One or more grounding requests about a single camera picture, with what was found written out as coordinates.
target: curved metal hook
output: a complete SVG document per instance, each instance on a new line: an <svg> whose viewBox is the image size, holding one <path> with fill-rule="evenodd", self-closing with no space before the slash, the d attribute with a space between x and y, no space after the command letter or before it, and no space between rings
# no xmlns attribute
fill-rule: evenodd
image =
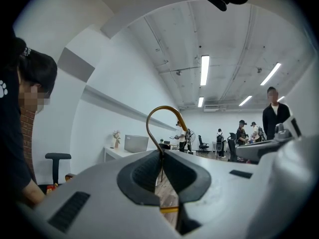
<svg viewBox="0 0 319 239"><path fill-rule="evenodd" d="M151 134L150 129L149 129L150 118L151 118L152 114L155 113L158 110L169 110L169 111L173 112L176 115L176 117L178 118L178 121L180 122L180 125L183 128L183 130L187 131L188 129L187 129L186 124L185 124L181 114L179 113L179 111L176 110L175 108L171 107L171 106L159 106L159 107L155 108L153 111L150 112L148 118L146 119L146 131L148 132L148 134L149 134L150 138L152 139L153 143L158 148L161 158L163 158L164 157L163 150L161 149L160 145L155 140L154 136Z"/></svg>

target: laptop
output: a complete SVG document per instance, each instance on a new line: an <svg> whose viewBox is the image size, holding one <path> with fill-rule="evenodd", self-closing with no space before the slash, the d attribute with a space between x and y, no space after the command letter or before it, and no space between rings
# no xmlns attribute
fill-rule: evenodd
<svg viewBox="0 0 319 239"><path fill-rule="evenodd" d="M149 138L139 135L125 135L124 150L130 153L146 151L148 148Z"/></svg>

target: paw print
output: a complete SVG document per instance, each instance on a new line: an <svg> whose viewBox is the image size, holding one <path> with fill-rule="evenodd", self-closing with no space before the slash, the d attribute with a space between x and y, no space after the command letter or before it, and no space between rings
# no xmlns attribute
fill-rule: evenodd
<svg viewBox="0 0 319 239"><path fill-rule="evenodd" d="M8 94L8 90L6 89L6 84L0 80L0 98L3 98Z"/></svg>

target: fluorescent light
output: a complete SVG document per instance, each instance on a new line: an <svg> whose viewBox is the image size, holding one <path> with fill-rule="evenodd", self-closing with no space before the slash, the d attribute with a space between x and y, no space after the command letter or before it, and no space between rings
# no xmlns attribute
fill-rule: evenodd
<svg viewBox="0 0 319 239"><path fill-rule="evenodd" d="M273 70L270 72L270 74L266 77L266 79L260 85L261 86L265 85L269 81L269 79L276 73L276 71L279 69L280 66L281 66L281 63L277 63L275 67L273 68Z"/></svg>
<svg viewBox="0 0 319 239"><path fill-rule="evenodd" d="M205 86L207 82L209 68L209 56L204 55L201 57L201 76L200 76L200 85Z"/></svg>
<svg viewBox="0 0 319 239"><path fill-rule="evenodd" d="M198 107L201 107L203 105L204 97L200 97L198 100Z"/></svg>
<svg viewBox="0 0 319 239"><path fill-rule="evenodd" d="M251 99L253 96L248 96L244 101L241 102L241 104L239 106L242 106L243 104L245 104L249 99Z"/></svg>

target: wooden floor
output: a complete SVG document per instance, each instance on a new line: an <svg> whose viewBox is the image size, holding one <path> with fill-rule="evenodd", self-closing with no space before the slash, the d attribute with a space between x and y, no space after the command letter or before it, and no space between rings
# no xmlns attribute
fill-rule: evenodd
<svg viewBox="0 0 319 239"><path fill-rule="evenodd" d="M203 153L203 152L196 152L197 156L216 159L215 153ZM227 161L229 158L229 153L225 153L226 158L218 158L220 161ZM155 194L160 198L160 206L161 207L172 207L178 206L178 195L173 189L172 185L170 184L168 178L166 177L165 173L163 174L163 182L160 182L161 173L158 177L158 185L155 189ZM168 220L168 222L175 228L177 222L177 212L176 213L167 213L163 214L164 217Z"/></svg>

